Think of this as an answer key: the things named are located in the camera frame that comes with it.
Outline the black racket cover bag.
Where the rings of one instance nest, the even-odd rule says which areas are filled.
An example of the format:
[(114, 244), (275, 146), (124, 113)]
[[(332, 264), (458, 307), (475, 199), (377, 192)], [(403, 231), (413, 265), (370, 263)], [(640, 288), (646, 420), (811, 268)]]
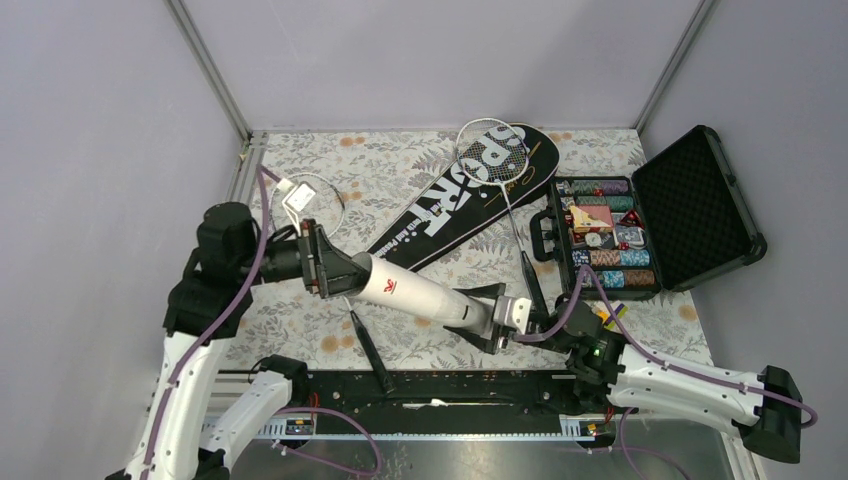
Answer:
[[(553, 178), (560, 152), (553, 139), (527, 124), (513, 125), (530, 150), (529, 166), (508, 187), (517, 209), (540, 199)], [(471, 182), (457, 164), (437, 177), (412, 201), (367, 252), (417, 272), (507, 214), (500, 188)]]

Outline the white shuttlecock tube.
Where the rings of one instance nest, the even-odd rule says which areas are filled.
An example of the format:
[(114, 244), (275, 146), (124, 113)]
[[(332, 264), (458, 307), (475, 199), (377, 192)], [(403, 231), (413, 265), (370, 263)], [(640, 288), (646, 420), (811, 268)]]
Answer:
[(491, 332), (491, 309), (485, 304), (366, 252), (352, 260), (369, 274), (354, 299), (478, 335)]

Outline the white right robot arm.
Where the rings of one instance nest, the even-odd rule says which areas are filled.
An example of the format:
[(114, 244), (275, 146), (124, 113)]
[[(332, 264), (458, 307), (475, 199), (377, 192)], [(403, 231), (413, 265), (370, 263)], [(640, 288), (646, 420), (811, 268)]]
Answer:
[(762, 457), (797, 464), (801, 456), (802, 397), (791, 374), (768, 366), (760, 373), (720, 369), (653, 350), (609, 329), (579, 299), (552, 312), (501, 284), (454, 289), (457, 310), (447, 330), (486, 353), (507, 339), (566, 356), (571, 380), (563, 396), (571, 414), (665, 412), (734, 434)]

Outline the white racket black handle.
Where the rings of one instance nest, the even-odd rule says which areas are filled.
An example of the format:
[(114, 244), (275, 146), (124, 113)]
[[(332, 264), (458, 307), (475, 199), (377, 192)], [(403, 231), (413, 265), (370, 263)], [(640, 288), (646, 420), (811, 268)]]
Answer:
[[(275, 202), (279, 203), (283, 213), (286, 215), (292, 225), (300, 226), (300, 222), (303, 218), (314, 217), (318, 223), (326, 222), (325, 228), (328, 230), (327, 235), (329, 237), (332, 237), (338, 232), (345, 220), (346, 205), (341, 192), (334, 185), (332, 185), (327, 178), (317, 173), (305, 172), (295, 173), (288, 178), (277, 178), (275, 175), (272, 175), (272, 179), (276, 182), (275, 191), (272, 194), (272, 197), (277, 196)], [(282, 195), (277, 190), (277, 183), (281, 179), (289, 179), (295, 183), (307, 182), (316, 190), (316, 196), (302, 212), (295, 213), (292, 211), (288, 211), (281, 205), (280, 201), (282, 200)], [(352, 326), (359, 340), (361, 348), (370, 366), (372, 367), (372, 370), (382, 392), (385, 395), (394, 393), (396, 390), (396, 385), (393, 382), (392, 377), (388, 372), (388, 369), (386, 368), (382, 358), (380, 357), (378, 349), (375, 346), (374, 341), (368, 332), (368, 329), (355, 312), (350, 299), (344, 296), (342, 296), (342, 299), (345, 303), (345, 306), (347, 307), (347, 310), (349, 311)]]

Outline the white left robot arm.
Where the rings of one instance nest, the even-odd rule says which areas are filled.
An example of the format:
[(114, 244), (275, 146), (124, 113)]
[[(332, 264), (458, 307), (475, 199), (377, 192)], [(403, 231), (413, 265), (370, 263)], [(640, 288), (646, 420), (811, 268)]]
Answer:
[(323, 227), (301, 222), (292, 239), (269, 238), (249, 207), (226, 202), (209, 208), (197, 229), (179, 283), (168, 296), (164, 354), (156, 390), (135, 452), (115, 479), (227, 479), (260, 428), (279, 410), (309, 401), (307, 366), (273, 355), (261, 362), (256, 385), (203, 430), (213, 386), (251, 288), (302, 280), (322, 298), (350, 293), (364, 268), (334, 247)]

